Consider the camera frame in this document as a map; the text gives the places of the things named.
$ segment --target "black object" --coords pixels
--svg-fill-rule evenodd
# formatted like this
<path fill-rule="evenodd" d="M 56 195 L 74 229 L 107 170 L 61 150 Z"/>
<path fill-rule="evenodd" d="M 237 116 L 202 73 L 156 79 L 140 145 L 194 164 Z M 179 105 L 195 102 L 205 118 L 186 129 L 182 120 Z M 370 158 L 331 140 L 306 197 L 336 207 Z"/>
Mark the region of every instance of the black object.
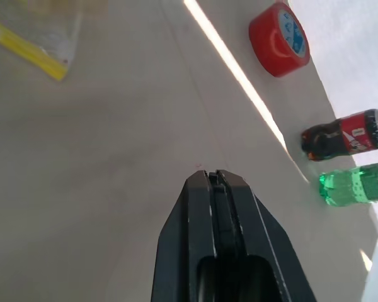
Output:
<path fill-rule="evenodd" d="M 286 232 L 244 179 L 198 171 L 159 236 L 151 301 L 316 300 Z"/>
<path fill-rule="evenodd" d="M 301 140 L 301 148 L 311 160 L 320 161 L 350 155 L 343 139 L 340 120 L 310 127 L 302 133 Z"/>

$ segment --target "blue label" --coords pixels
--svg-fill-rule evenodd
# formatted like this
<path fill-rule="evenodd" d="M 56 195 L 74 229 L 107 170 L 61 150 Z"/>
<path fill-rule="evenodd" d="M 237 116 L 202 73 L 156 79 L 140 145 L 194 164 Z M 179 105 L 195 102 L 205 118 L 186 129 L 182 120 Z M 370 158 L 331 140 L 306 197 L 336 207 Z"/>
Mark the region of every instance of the blue label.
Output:
<path fill-rule="evenodd" d="M 306 39 L 291 14 L 284 9 L 281 9 L 278 12 L 278 23 L 284 40 L 287 41 L 289 47 L 296 55 L 304 57 L 306 51 Z"/>

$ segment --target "black plastic part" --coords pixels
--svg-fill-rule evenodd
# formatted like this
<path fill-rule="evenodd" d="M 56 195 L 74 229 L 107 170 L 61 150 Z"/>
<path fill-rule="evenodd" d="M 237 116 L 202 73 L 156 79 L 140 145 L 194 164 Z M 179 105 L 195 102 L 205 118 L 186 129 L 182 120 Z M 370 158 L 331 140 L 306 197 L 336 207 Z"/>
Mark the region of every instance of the black plastic part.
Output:
<path fill-rule="evenodd" d="M 235 174 L 194 173 L 161 231 L 152 302 L 315 301 L 290 240 Z"/>
<path fill-rule="evenodd" d="M 375 116 L 376 109 L 367 110 L 364 113 L 367 133 L 375 149 L 378 149 L 378 121 Z"/>

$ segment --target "cola bottle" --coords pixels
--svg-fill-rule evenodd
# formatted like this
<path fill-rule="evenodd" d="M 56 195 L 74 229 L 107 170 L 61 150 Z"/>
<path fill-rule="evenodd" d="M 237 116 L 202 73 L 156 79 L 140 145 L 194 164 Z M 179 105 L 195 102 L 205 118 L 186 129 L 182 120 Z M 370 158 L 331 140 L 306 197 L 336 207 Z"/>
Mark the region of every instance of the cola bottle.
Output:
<path fill-rule="evenodd" d="M 302 132 L 301 147 L 310 160 L 332 159 L 378 149 L 378 109 L 339 118 Z"/>

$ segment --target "plastic bag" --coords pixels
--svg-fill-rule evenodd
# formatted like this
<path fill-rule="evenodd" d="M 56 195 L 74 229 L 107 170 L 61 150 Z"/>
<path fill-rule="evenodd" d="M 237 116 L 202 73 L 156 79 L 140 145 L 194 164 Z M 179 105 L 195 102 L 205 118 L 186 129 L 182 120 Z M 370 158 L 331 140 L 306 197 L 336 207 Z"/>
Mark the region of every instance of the plastic bag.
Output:
<path fill-rule="evenodd" d="M 81 0 L 0 0 L 0 45 L 62 80 L 73 61 Z"/>

